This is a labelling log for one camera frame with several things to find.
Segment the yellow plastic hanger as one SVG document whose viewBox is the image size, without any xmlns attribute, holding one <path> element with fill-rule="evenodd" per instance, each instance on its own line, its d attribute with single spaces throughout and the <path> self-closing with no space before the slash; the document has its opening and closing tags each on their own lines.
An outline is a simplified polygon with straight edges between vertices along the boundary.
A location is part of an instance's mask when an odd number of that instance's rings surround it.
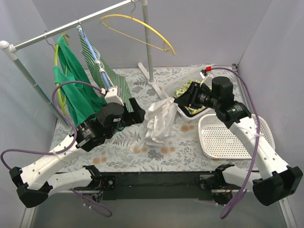
<svg viewBox="0 0 304 228">
<path fill-rule="evenodd" d="M 142 17 L 134 13 L 111 13 L 99 19 L 99 25 L 144 44 L 149 48 L 176 55 L 171 42 L 153 25 L 150 24 L 147 6 L 142 6 Z"/>
</svg>

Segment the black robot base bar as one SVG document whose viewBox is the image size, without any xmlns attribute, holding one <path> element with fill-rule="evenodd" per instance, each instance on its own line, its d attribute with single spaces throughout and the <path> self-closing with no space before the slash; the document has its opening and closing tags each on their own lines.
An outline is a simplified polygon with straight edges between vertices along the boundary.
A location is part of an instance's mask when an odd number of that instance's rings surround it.
<svg viewBox="0 0 304 228">
<path fill-rule="evenodd" d="M 238 189 L 218 184 L 213 171 L 104 172 L 104 200 L 199 199 L 226 204 Z"/>
</svg>

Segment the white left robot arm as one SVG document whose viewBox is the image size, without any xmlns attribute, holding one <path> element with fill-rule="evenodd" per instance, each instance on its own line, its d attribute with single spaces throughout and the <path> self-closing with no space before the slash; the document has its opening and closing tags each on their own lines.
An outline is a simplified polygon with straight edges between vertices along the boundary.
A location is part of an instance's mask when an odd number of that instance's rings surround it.
<svg viewBox="0 0 304 228">
<path fill-rule="evenodd" d="M 28 166 L 14 167 L 9 171 L 17 187 L 17 195 L 26 208 L 36 207 L 49 196 L 63 190 L 77 187 L 90 190 L 114 189 L 114 184 L 108 184 L 109 177 L 103 177 L 94 165 L 85 165 L 73 172 L 58 171 L 77 157 L 105 143 L 120 128 L 141 124 L 145 111 L 135 98 L 130 98 L 129 101 L 133 112 L 117 103 L 106 104 L 98 113 L 77 126 L 76 133 L 66 136 L 47 155 Z"/>
</svg>

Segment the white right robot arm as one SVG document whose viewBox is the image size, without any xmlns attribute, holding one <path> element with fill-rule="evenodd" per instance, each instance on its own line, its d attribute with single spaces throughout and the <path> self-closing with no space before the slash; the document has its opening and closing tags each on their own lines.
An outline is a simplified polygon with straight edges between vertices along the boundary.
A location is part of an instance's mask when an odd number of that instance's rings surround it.
<svg viewBox="0 0 304 228">
<path fill-rule="evenodd" d="M 195 109 L 202 106 L 214 109 L 216 117 L 239 139 L 259 170 L 252 173 L 233 164 L 220 165 L 213 177 L 219 188 L 225 189 L 231 184 L 240 186 L 241 192 L 253 192 L 265 206 L 295 193 L 303 172 L 283 160 L 260 134 L 259 117 L 253 117 L 243 103 L 234 99 L 233 84 L 227 77 L 212 79 L 211 87 L 192 82 L 174 102 Z"/>
</svg>

